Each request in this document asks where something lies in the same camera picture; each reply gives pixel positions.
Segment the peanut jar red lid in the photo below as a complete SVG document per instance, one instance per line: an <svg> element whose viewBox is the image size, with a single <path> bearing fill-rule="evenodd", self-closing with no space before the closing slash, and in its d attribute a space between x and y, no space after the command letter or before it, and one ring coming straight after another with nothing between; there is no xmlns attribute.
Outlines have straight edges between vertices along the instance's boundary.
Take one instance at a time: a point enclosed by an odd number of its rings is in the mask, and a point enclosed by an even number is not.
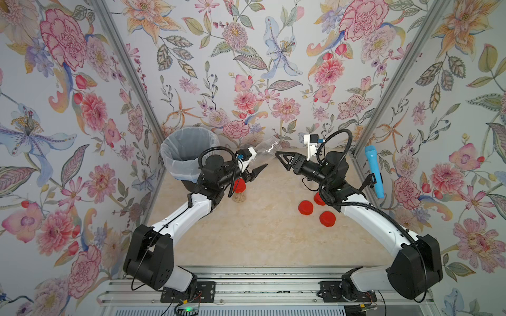
<svg viewBox="0 0 506 316"><path fill-rule="evenodd" d="M246 183L243 179L238 179L233 187L232 200L235 203L246 201Z"/></svg>
<svg viewBox="0 0 506 316"><path fill-rule="evenodd" d="M258 168L262 165L268 164L272 159L275 158L277 151L281 150L279 140L277 138L270 138L258 144L254 151L256 156L252 162L249 163L251 169Z"/></svg>

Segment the black bin with white liner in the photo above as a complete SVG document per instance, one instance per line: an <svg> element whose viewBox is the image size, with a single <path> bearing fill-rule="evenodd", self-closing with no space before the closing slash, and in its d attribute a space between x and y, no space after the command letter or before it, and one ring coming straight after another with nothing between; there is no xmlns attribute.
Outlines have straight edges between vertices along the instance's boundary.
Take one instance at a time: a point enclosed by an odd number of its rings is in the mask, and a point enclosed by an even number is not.
<svg viewBox="0 0 506 316"><path fill-rule="evenodd" d="M174 179L192 192L200 175L200 154L219 144L217 135L206 128L193 126L176 130L161 145L164 166Z"/></svg>

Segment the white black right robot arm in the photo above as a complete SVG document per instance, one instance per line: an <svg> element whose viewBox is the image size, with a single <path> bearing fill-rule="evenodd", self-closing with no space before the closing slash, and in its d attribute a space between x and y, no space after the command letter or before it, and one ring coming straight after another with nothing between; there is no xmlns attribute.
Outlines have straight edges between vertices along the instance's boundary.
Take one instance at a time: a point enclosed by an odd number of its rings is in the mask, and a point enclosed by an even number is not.
<svg viewBox="0 0 506 316"><path fill-rule="evenodd" d="M369 291L394 290L415 300L443 279L438 241L427 234L420 236L396 222L371 204L362 189L346 180L348 164L343 153L332 151L321 162L288 151L275 154L287 171L318 184L323 202L367 230L392 256L389 266L357 267L341 277L340 294L349 302Z"/></svg>

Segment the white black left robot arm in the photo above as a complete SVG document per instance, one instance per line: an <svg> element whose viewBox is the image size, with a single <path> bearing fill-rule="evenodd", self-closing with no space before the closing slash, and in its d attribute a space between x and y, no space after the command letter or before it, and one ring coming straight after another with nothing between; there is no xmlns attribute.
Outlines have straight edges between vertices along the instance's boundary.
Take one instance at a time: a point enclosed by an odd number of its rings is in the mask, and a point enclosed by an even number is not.
<svg viewBox="0 0 506 316"><path fill-rule="evenodd" d="M154 290L194 291L197 276L175 265L174 247L192 226L217 208L226 189L234 193L239 180L252 182L267 167L265 163L249 171L248 165L237 157L224 161L220 155L211 155L201 162L200 174L187 201L155 225L141 225L133 232L123 264L126 275Z"/></svg>

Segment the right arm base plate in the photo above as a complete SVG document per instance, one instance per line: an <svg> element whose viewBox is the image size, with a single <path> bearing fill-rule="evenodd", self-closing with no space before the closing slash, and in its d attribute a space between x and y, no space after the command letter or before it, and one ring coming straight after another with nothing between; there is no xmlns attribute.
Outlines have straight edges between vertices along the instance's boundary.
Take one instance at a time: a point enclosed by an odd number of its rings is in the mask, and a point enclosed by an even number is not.
<svg viewBox="0 0 506 316"><path fill-rule="evenodd" d="M374 291L353 292L345 290L340 280L321 281L320 289L316 296L324 300L325 303L365 303L371 304L378 301Z"/></svg>

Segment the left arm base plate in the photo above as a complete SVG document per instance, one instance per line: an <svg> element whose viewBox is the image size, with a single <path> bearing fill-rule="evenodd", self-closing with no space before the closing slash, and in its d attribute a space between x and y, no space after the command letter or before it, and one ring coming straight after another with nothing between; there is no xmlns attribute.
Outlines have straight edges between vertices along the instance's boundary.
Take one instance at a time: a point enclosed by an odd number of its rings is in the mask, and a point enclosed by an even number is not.
<svg viewBox="0 0 506 316"><path fill-rule="evenodd" d="M161 303L214 303L216 295L216 282L196 281L183 292L164 287Z"/></svg>

